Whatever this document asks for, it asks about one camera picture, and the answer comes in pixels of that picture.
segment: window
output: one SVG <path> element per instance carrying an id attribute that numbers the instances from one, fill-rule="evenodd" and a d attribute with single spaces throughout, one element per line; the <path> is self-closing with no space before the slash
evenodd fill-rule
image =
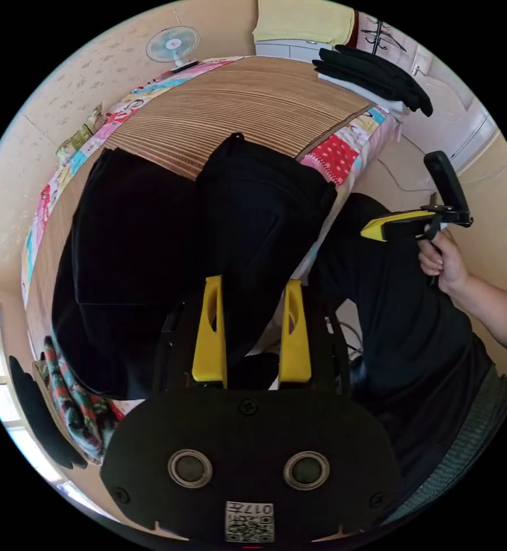
<path id="1" fill-rule="evenodd" d="M 9 372 L 4 364 L 0 335 L 0 420 L 9 436 L 29 463 L 48 482 L 61 482 L 63 477 L 36 443 L 28 422 L 22 415 L 13 393 Z"/>
<path id="2" fill-rule="evenodd" d="M 81 503 L 85 507 L 104 515 L 105 517 L 111 518 L 113 521 L 120 522 L 117 518 L 114 518 L 112 515 L 109 515 L 106 511 L 102 510 L 100 507 L 95 505 L 87 496 L 85 496 L 73 483 L 67 480 L 62 484 L 58 484 L 58 488 L 62 490 L 68 497 L 72 498 L 74 501 Z"/>

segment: bamboo mat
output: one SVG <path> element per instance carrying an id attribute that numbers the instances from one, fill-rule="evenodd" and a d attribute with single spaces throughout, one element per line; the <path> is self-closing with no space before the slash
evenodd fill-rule
<path id="1" fill-rule="evenodd" d="M 51 213 L 26 307 L 35 352 L 51 333 L 60 255 L 89 171 L 104 147 L 120 147 L 194 179 L 210 153 L 233 132 L 301 158 L 369 105 L 353 92 L 325 86 L 308 63 L 256 56 L 209 71 L 151 100 L 85 162 Z M 130 212 L 133 216 L 140 213 Z"/>

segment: pillow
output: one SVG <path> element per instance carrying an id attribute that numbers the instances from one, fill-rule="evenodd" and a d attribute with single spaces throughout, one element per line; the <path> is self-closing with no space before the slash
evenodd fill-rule
<path id="1" fill-rule="evenodd" d="M 89 114 L 80 129 L 70 138 L 62 142 L 57 149 L 60 166 L 68 164 L 69 160 L 106 122 L 107 116 L 102 113 L 103 104 L 99 103 Z"/>

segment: coat rack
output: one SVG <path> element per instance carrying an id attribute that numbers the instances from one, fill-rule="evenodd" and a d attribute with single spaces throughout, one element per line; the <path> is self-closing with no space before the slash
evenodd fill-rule
<path id="1" fill-rule="evenodd" d="M 371 23 L 376 24 L 376 30 L 369 30 L 369 29 L 361 29 L 361 33 L 370 34 L 374 37 L 374 40 L 370 40 L 368 37 L 365 37 L 365 40 L 369 44 L 373 44 L 374 47 L 372 48 L 372 53 L 374 55 L 377 55 L 378 48 L 381 48 L 382 50 L 387 50 L 387 46 L 382 46 L 381 41 L 383 40 L 387 44 L 391 44 L 392 46 L 396 46 L 397 48 L 400 48 L 403 52 L 406 52 L 405 47 L 403 47 L 402 44 L 399 44 L 394 38 L 393 35 L 389 32 L 390 27 L 383 24 L 383 21 L 381 19 L 372 20 L 368 18 L 368 21 Z"/>

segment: black pants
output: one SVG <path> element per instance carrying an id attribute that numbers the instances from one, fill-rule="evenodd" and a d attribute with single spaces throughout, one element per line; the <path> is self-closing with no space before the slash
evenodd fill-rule
<path id="1" fill-rule="evenodd" d="M 362 228 L 389 211 L 352 193 L 318 253 L 309 285 L 357 306 L 369 386 L 386 395 L 453 365 L 472 338 L 467 316 L 428 285 L 414 238 L 382 243 Z"/>

